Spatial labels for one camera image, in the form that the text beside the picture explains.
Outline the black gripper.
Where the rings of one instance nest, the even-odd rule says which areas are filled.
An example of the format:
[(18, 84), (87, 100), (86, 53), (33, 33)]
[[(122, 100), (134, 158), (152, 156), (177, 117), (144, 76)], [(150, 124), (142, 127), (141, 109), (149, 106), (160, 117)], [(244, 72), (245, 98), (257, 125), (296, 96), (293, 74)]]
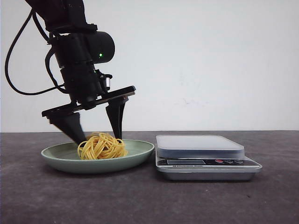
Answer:
[(135, 87), (129, 86), (109, 92), (109, 79), (112, 76), (95, 69), (92, 62), (60, 65), (60, 72), (71, 102), (43, 111), (42, 116), (47, 117), (51, 124), (80, 144), (86, 141), (86, 137), (80, 124), (80, 114), (76, 111), (89, 110), (108, 103), (106, 112), (114, 137), (122, 139), (123, 111), (128, 96), (134, 95)]

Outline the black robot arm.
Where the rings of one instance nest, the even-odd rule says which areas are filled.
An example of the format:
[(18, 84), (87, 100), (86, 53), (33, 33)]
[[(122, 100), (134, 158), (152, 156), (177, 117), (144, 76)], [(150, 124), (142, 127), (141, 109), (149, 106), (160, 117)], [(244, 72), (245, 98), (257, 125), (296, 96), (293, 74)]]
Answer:
[(29, 5), (45, 21), (51, 49), (45, 58), (49, 63), (55, 56), (59, 65), (69, 104), (42, 112), (49, 122), (63, 131), (76, 143), (85, 140), (79, 121), (79, 110), (89, 110), (107, 103), (114, 136), (122, 137), (124, 105), (135, 87), (110, 91), (110, 74), (95, 69), (95, 64), (109, 62), (115, 52), (112, 37), (97, 30), (85, 19), (81, 0), (30, 0)]

